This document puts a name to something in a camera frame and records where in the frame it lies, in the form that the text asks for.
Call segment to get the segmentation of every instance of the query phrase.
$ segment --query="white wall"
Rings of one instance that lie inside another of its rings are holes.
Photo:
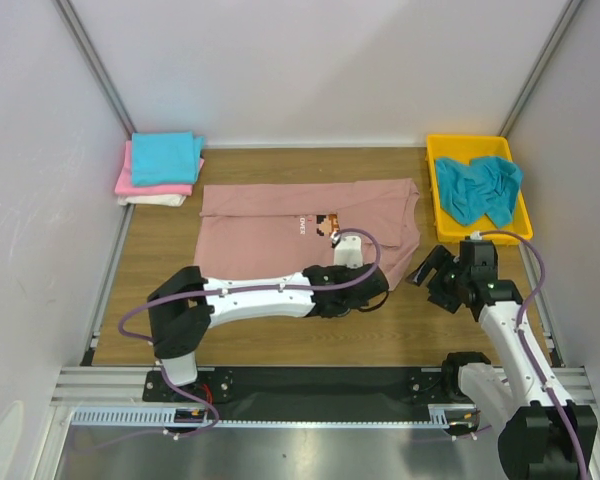
[[[510,142],[559,345],[600,405],[600,0],[585,2]]]
[[[566,0],[74,0],[136,127],[212,145],[496,134]]]
[[[0,0],[0,415],[24,401],[23,479],[77,362],[122,210],[125,135],[51,1]]]

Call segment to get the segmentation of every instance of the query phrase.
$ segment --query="crumpled blue cloth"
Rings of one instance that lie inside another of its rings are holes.
[[[469,165],[449,157],[435,162],[440,205],[456,222],[469,226],[486,214],[503,228],[513,221],[522,170],[502,157],[480,157]]]
[[[150,187],[194,184],[198,180],[204,137],[186,133],[134,133],[131,137],[131,184]]]

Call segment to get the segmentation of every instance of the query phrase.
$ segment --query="yellow tray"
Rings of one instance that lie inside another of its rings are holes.
[[[463,227],[440,207],[440,193],[435,168],[436,159],[449,157],[468,165],[471,159],[487,155],[497,155],[513,162],[509,143],[504,137],[468,135],[429,135],[427,137],[427,164],[429,165],[429,176],[431,177],[433,210],[436,216],[435,225],[440,242],[458,243],[476,230],[498,230],[486,215],[483,215],[472,225]],[[518,195],[516,209],[513,212],[513,222],[502,228],[502,230],[515,232],[526,240],[533,237],[531,221],[522,198],[522,192]],[[493,240],[493,243],[498,245],[517,245],[520,243],[517,239],[507,235],[492,235],[489,236],[489,240]]]

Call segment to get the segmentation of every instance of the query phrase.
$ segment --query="wooden table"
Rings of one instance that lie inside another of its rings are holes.
[[[109,299],[95,365],[146,365],[146,343],[122,337],[118,319],[146,302],[158,285],[193,261],[202,186],[248,183],[328,183],[411,177],[420,190],[416,224],[420,247],[415,268],[438,243],[429,174],[419,148],[209,150],[194,194],[180,208],[138,206],[134,212]],[[457,246],[449,247],[457,252]],[[529,284],[517,247],[500,247],[500,278]],[[542,340],[535,306],[529,313]],[[149,333],[146,312],[128,328]],[[546,354],[544,341],[540,341]],[[427,302],[427,291],[402,282],[379,310],[337,319],[269,317],[234,322],[206,333],[197,350],[202,365],[438,365],[449,352],[482,351],[495,364],[495,350],[462,308],[452,315]]]

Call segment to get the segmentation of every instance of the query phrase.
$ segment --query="pink towel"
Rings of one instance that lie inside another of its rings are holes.
[[[195,265],[208,277],[278,277],[333,265],[329,234],[358,227],[382,246],[380,268],[393,290],[420,242],[413,180],[313,185],[211,185],[204,189]],[[365,263],[373,245],[363,238]]]
[[[164,194],[177,194],[177,195],[191,195],[193,191],[193,185],[155,185],[153,187],[134,187],[131,184],[131,142],[126,142],[124,148],[124,165],[122,171],[118,177],[116,183],[115,192],[116,195],[123,197],[126,196],[138,196],[138,195],[164,195]]]

